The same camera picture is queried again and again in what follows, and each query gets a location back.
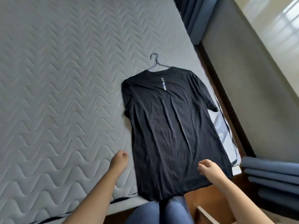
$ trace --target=forearm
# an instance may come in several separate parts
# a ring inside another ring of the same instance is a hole
[[[226,196],[238,224],[274,224],[246,195],[229,179],[219,187]]]
[[[107,171],[63,224],[102,224],[118,177],[113,171]]]

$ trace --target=blue curtain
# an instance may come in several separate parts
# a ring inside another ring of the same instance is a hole
[[[299,211],[299,164],[243,157],[248,180],[261,185],[259,196]]]
[[[180,0],[179,11],[193,45],[199,44],[217,0]]]

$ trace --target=black t-shirt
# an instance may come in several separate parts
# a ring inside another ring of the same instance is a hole
[[[197,170],[210,159],[232,178],[229,158],[208,109],[218,111],[204,83],[189,70],[145,70],[122,83],[132,125],[140,196],[162,200],[210,185]]]

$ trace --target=quilted mattress cover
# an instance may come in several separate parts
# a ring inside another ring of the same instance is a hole
[[[0,18],[0,223],[73,211],[132,153],[121,83],[151,53],[213,93],[173,0],[0,0]],[[130,155],[112,200],[136,193]]]

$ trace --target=leg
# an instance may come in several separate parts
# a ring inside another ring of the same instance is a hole
[[[159,203],[148,202],[138,207],[126,220],[125,224],[159,224]]]
[[[166,224],[194,224],[183,196],[169,200],[164,210],[164,220]]]

